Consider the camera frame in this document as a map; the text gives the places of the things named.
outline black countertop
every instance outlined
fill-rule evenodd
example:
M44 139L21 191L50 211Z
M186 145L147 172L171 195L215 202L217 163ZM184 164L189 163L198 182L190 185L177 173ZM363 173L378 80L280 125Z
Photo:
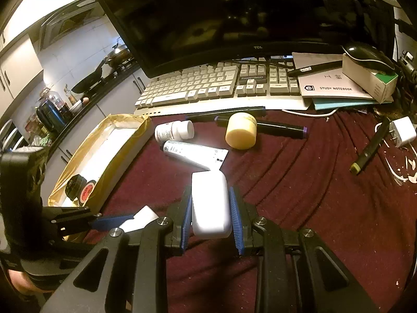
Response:
M78 122L84 117L85 114L89 110L91 110L97 103L103 99L112 89L117 87L122 81L127 79L130 75L132 75L135 71L140 68L140 65L135 63L130 68L126 69L124 72L118 74L114 79L106 82L103 84L91 98L90 102L82 108L80 113L78 113L69 124L65 127L65 129L57 136L55 141L49 146L49 156L48 160L51 158L53 153L56 151L58 146L61 142L65 139L65 137L71 132L71 130L77 125Z

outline cabinet door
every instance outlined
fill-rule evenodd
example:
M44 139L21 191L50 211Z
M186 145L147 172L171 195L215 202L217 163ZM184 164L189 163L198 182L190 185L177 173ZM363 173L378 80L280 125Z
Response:
M0 68L12 96L16 96L41 71L42 66L29 35L22 37L2 57Z
M3 74L0 73L0 118L3 116L12 101L12 95L7 88Z
M109 114L133 114L136 110L135 103L141 95L141 91L135 82L135 77L130 75L114 87L97 106L106 116Z
M66 138L59 145L61 150L69 156L73 155L84 139L103 119L103 113L94 106L86 115L84 115L80 122L76 124L71 132L67 134Z
M4 29L3 46L52 11L75 0L23 0Z
M48 198L68 161L69 158L58 147L46 164L45 179L40 186L40 196L44 206L47 206Z
M142 89L142 92L145 90L145 87L148 85L148 83L151 81L146 74L143 72L143 69L139 69L136 72L133 73L136 80L138 81L139 87Z

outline person's skin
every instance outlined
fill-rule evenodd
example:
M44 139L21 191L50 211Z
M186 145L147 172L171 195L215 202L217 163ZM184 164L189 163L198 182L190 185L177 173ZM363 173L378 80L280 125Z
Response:
M48 293L52 291L44 291L37 288L26 273L9 269L9 277L14 288L24 296L33 296L36 293Z

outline red label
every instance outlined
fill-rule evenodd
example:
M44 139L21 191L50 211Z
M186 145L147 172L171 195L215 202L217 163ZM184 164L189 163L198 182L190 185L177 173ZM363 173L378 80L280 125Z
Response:
M88 197L90 196L91 192L94 189L94 183L89 182L82 190L80 201L82 204L85 204L88 200Z

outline tablecloth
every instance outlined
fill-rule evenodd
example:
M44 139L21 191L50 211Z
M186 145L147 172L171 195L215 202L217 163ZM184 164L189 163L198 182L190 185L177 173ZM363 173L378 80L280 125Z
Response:
M157 125L184 115L153 118ZM258 134L247 151L228 147L225 128L195 123L191 142L229 149L222 165L229 186L238 186L246 202L282 228L309 227L318 232L352 272L381 312L399 298L412 263L417 218L417 184L399 186L385 156L401 175L411 150L387 140L358 176L349 167L374 134L373 115L338 111L326 118L304 118L268 111L266 120L303 125L309 137L296 140ZM104 215L136 213L149 205L158 215L178 201L191 174L201 171L164 155L154 139L114 188ZM91 231L86 241L103 233ZM233 235L221 240L190 238L184 256L167 261L170 313L254 311L256 261L240 258Z

